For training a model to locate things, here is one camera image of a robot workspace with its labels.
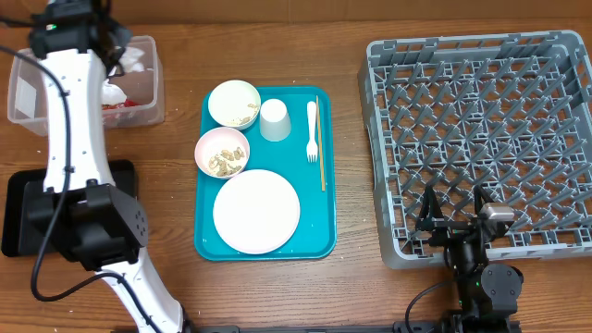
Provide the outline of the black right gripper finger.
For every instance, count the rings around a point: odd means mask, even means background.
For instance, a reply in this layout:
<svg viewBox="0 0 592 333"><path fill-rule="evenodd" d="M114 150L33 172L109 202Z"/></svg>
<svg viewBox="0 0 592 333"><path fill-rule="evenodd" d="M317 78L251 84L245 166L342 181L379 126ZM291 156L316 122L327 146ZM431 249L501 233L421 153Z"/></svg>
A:
<svg viewBox="0 0 592 333"><path fill-rule="evenodd" d="M436 196L433 186L426 185L418 221L426 222L428 220L433 220L434 218L443 220L444 215L441 211L438 197Z"/></svg>
<svg viewBox="0 0 592 333"><path fill-rule="evenodd" d="M475 185L473 192L475 199L475 215L482 219L493 219L496 203L481 185Z"/></svg>

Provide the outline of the white tissue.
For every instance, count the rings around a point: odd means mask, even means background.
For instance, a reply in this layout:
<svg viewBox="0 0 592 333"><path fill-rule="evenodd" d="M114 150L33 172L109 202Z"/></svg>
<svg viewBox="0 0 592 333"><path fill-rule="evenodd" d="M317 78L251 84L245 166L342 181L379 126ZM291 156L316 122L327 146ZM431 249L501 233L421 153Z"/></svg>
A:
<svg viewBox="0 0 592 333"><path fill-rule="evenodd" d="M128 47L123 56L119 59L119 64L122 66L122 69L119 72L123 75L131 72L143 72L144 65L140 62L140 58L143 55L143 50L135 47ZM110 78L107 78L104 81L102 88L103 106L122 105L127 99L128 96L124 91L115 83L112 83Z"/></svg>

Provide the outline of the red snack wrapper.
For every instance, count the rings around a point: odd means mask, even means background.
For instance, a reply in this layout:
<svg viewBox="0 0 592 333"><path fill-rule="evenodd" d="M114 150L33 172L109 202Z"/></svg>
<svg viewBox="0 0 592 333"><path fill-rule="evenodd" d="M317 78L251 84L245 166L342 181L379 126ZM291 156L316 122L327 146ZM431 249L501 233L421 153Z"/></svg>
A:
<svg viewBox="0 0 592 333"><path fill-rule="evenodd" d="M138 104L131 101L130 99L126 99L122 103L117 103L117 104L113 104L113 105L102 105L102 109L104 111L107 111L107 110L128 108L128 107L134 107L134 106L138 106Z"/></svg>

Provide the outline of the white plastic cup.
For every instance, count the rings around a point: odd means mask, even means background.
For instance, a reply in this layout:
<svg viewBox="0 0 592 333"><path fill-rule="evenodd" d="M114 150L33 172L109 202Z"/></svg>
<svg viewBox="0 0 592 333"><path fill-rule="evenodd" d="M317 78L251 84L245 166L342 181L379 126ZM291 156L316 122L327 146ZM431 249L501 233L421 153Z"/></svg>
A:
<svg viewBox="0 0 592 333"><path fill-rule="evenodd" d="M288 108L279 99L269 99L263 102L260 109L260 133L270 142L280 142L291 132Z"/></svg>

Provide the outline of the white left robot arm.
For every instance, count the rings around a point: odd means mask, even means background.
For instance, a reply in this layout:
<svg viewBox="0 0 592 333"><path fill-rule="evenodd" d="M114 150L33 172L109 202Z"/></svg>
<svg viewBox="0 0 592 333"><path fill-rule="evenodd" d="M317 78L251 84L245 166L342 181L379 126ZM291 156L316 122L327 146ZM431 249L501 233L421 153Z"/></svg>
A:
<svg viewBox="0 0 592 333"><path fill-rule="evenodd" d="M43 193L25 216L67 260L92 277L63 299L102 280L141 332L188 332L191 322L149 257L147 216L119 189L105 151L103 84L131 38L102 1L51 1L32 18L31 64L43 73L49 156Z"/></svg>

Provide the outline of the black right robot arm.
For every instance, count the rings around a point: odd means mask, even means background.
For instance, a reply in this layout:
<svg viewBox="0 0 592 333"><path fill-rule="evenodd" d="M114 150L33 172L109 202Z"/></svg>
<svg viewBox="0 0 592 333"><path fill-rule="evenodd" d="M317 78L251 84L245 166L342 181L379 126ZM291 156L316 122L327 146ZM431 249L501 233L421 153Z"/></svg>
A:
<svg viewBox="0 0 592 333"><path fill-rule="evenodd" d="M428 231L428 245L443 249L445 265L453 278L421 291L409 303L405 326L412 331L413 306L427 293L455 284L458 310L445 312L431 325L433 332L519 332L520 324L510 316L517 312L517 299L524 283L523 273L514 266L491 264L486 244L507 233L514 222L514 212L505 203L494 201L479 185L473 189L475 214L468 222L446 218L431 185L425 187L416 228Z"/></svg>

